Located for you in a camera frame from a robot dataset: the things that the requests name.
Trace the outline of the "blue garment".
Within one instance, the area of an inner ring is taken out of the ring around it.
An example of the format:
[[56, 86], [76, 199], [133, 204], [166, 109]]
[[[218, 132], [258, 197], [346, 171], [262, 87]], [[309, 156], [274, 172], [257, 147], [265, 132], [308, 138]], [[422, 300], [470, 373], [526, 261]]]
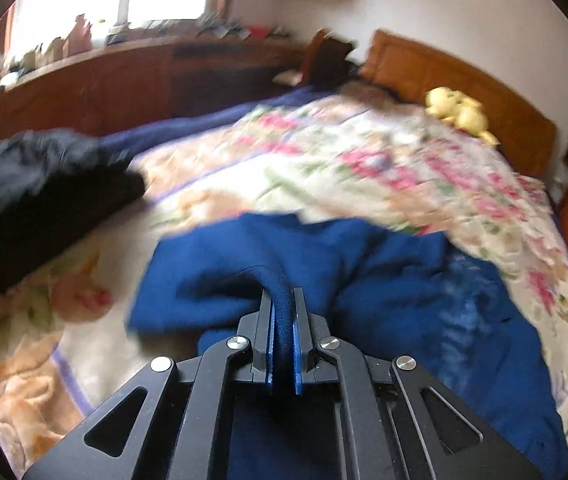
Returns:
[[441, 233], [361, 219], [305, 223], [242, 214], [167, 237], [132, 304], [133, 332], [229, 337], [263, 295], [275, 307], [274, 381], [293, 378], [293, 290], [331, 333], [368, 356], [408, 354], [517, 448], [546, 479], [568, 471], [540, 336], [494, 264]]

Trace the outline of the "floral blanket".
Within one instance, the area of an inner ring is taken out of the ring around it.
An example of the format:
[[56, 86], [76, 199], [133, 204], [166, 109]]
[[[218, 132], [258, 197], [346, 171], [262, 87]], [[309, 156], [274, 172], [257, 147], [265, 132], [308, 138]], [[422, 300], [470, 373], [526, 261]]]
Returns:
[[[132, 377], [157, 356], [173, 363], [213, 346], [200, 349], [195, 332], [130, 330], [155, 249], [242, 214], [441, 233], [494, 264], [540, 336], [568, 445], [568, 248], [543, 183], [517, 174], [495, 148], [417, 106], [377, 110], [335, 94], [258, 106], [234, 125], [133, 156], [130, 167], [143, 177], [142, 198], [0, 295], [0, 449], [16, 476], [116, 392], [121, 421], [102, 435], [110, 458], [127, 452], [139, 406], [151, 399]], [[294, 371], [276, 385], [274, 365], [272, 390], [238, 411], [229, 473], [331, 478], [333, 453], [310, 453], [322, 405], [295, 410], [305, 389], [295, 393]]]

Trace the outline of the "black garment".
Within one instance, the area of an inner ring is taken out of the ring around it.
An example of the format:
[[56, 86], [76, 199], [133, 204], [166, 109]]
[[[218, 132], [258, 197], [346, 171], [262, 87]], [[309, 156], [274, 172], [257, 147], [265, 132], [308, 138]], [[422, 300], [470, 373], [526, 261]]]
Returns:
[[130, 162], [69, 129], [0, 141], [0, 295], [144, 194]]

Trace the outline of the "wooden chair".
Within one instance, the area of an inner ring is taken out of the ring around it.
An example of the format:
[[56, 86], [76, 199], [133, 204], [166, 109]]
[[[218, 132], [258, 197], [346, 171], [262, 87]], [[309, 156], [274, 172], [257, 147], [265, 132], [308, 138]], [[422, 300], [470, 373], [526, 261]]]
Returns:
[[331, 29], [322, 28], [305, 49], [300, 66], [301, 87], [334, 87], [342, 84], [350, 73], [348, 56], [357, 48], [355, 40], [343, 38]]

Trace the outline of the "wooden desk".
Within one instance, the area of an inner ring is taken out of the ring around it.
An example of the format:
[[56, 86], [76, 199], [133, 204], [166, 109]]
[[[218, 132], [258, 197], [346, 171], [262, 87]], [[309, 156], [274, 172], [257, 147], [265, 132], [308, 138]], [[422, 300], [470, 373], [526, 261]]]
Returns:
[[25, 130], [89, 136], [194, 117], [283, 93], [273, 77], [297, 68], [289, 41], [157, 39], [66, 58], [0, 92], [0, 140]]

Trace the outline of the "yellow plush toy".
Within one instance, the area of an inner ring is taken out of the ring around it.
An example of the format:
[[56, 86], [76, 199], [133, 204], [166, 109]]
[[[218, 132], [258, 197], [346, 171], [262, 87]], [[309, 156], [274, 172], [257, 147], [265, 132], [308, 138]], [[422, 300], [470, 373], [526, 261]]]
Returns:
[[448, 87], [429, 90], [425, 95], [426, 113], [444, 124], [464, 131], [497, 148], [500, 141], [489, 131], [489, 120], [483, 105], [470, 96]]

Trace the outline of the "wooden headboard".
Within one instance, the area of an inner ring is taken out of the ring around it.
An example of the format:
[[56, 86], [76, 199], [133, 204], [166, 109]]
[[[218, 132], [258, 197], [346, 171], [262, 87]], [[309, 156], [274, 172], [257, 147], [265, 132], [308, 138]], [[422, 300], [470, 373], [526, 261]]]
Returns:
[[503, 82], [453, 55], [420, 42], [374, 32], [360, 77], [404, 102], [418, 103], [436, 87], [448, 87], [483, 105], [489, 130], [519, 174], [543, 179], [553, 155], [557, 128], [535, 106]]

